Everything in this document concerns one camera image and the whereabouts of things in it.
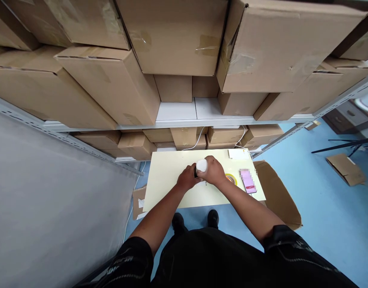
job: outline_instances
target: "warehouse shelving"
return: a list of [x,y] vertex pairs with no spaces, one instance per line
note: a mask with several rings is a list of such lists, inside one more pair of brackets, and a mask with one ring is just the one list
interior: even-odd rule
[[[253,151],[254,157],[272,148],[279,142],[288,138],[310,122],[320,118],[332,109],[351,98],[360,98],[368,94],[368,77],[339,95],[334,101],[330,102],[314,114],[297,114],[287,121],[256,121],[252,116],[223,116],[220,112],[216,98],[195,98],[192,103],[161,103],[156,124],[153,126],[131,126],[120,125],[118,130],[127,129],[150,129],[150,128],[175,128],[175,127],[200,127],[200,126],[233,126],[233,125],[253,125],[253,124],[282,124],[299,123],[285,132],[281,137],[272,141],[264,148]],[[43,121],[24,110],[2,100],[0,98],[0,113],[22,122],[23,124],[46,133],[59,141],[63,141],[105,161],[111,162],[124,169],[138,175],[142,175],[138,170],[128,166],[126,163],[136,162],[131,157],[113,158],[88,144],[74,138],[69,134],[73,131],[90,131],[93,129],[69,128],[58,121]]]

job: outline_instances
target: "gray wall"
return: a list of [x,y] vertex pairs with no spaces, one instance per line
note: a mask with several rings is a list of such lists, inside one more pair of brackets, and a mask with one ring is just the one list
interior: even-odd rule
[[0,287],[71,287],[108,260],[135,182],[0,114]]

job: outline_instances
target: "person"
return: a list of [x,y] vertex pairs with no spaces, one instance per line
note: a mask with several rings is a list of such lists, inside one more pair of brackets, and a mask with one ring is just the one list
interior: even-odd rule
[[[95,287],[357,287],[322,256],[314,252],[271,210],[232,184],[221,164],[207,156],[208,169],[187,166],[176,185],[140,222]],[[188,229],[175,213],[184,194],[198,182],[213,184],[235,208],[264,253],[218,229],[211,210],[208,227]],[[153,258],[170,223],[174,236],[164,247],[151,281]]]

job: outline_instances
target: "blue floor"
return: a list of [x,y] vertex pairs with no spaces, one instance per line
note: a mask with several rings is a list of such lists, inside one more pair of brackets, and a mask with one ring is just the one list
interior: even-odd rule
[[[354,135],[336,135],[328,125],[308,131],[302,129],[255,160],[266,160],[276,170],[291,194],[302,216],[303,227],[297,230],[308,244],[359,287],[368,287],[368,180],[366,185],[349,187],[325,157],[346,153],[349,148],[311,154],[311,151],[339,145],[328,139],[355,139]],[[282,125],[284,131],[292,124]],[[368,179],[368,150],[357,151],[351,159],[360,166]],[[147,183],[150,162],[137,187]],[[260,244],[240,220],[230,204],[178,209],[186,227],[204,227],[209,210],[215,208],[220,217],[219,228],[262,250]],[[141,220],[129,220],[126,238]],[[169,229],[155,257],[155,274],[162,247],[173,235]]]

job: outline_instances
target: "white cable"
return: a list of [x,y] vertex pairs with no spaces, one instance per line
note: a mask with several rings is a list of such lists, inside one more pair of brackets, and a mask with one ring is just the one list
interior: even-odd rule
[[185,151],[185,150],[191,150],[191,149],[193,149],[193,148],[195,148],[195,147],[196,147],[196,145],[198,144],[198,142],[199,142],[199,140],[200,140],[201,133],[203,132],[203,129],[204,129],[204,128],[205,128],[205,127],[201,128],[200,135],[199,135],[199,138],[198,138],[198,140],[197,140],[197,142],[196,142],[195,146],[193,146],[193,147],[191,147],[191,148],[183,149],[182,151]]
[[[144,168],[145,168],[146,165],[147,165],[147,162],[144,162],[144,167],[141,170],[141,172],[144,171]],[[138,176],[138,178],[136,180],[136,184],[135,184],[135,187],[133,188],[133,190],[136,189],[136,185],[137,185],[137,182],[138,182],[139,178],[140,178],[140,175]],[[127,232],[127,226],[128,226],[129,218],[130,218],[130,216],[132,214],[132,211],[133,211],[133,206],[131,207],[131,211],[129,212],[128,219],[127,219],[127,224],[125,224],[125,230],[124,230],[124,236],[123,236],[123,242],[122,242],[122,244],[124,243],[124,240],[125,240],[125,233]]]

